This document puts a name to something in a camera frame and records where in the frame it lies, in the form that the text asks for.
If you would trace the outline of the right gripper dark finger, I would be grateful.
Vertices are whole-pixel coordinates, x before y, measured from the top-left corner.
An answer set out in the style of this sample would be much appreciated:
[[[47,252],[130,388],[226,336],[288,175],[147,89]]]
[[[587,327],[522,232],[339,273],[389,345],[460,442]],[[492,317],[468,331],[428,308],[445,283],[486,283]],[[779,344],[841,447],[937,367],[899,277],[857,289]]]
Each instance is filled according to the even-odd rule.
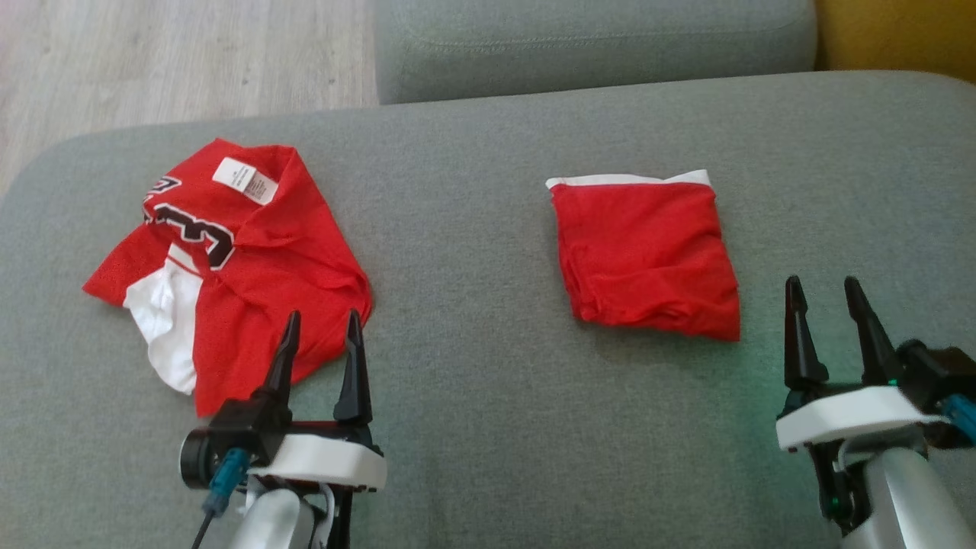
[[[807,321],[807,300],[801,279],[785,282],[785,386],[809,390],[829,381],[827,366],[818,358]]]
[[[902,374],[902,364],[888,337],[888,331],[876,316],[858,278],[845,278],[845,299],[849,315],[858,330],[863,362],[862,384],[897,386]]]

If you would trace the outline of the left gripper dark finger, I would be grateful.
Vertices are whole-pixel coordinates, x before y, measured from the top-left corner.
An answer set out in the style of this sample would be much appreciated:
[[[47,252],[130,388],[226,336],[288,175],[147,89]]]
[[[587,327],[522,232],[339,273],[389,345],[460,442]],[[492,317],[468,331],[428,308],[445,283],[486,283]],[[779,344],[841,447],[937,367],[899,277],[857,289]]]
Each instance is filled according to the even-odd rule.
[[[293,366],[300,347],[300,327],[302,315],[299,310],[293,310],[265,376],[264,394],[284,409],[288,409],[291,396]]]
[[[351,310],[346,326],[346,363],[334,420],[339,424],[370,424],[373,419],[368,364],[361,316]]]

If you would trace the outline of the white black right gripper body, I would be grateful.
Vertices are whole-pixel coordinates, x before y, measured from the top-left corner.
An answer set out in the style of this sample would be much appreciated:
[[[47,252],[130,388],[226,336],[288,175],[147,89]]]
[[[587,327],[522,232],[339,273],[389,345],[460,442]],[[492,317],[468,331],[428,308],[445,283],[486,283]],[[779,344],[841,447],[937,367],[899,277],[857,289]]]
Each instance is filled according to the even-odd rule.
[[[944,424],[944,415],[920,411],[896,386],[868,386],[836,395],[789,390],[776,421],[781,451],[848,440],[906,426]]]

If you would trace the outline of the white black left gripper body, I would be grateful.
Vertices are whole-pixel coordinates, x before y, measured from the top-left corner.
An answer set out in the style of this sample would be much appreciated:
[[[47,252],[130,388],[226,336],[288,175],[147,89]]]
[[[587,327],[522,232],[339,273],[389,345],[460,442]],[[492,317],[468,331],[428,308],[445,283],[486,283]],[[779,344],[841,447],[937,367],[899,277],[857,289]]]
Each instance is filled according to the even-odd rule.
[[[360,444],[355,431],[325,434],[326,422],[297,422],[268,465],[253,458],[249,476],[287,482],[326,483],[353,491],[378,491],[387,484],[387,460],[374,446]],[[181,446],[181,476],[193,490],[208,489],[220,459],[205,428],[191,431]]]

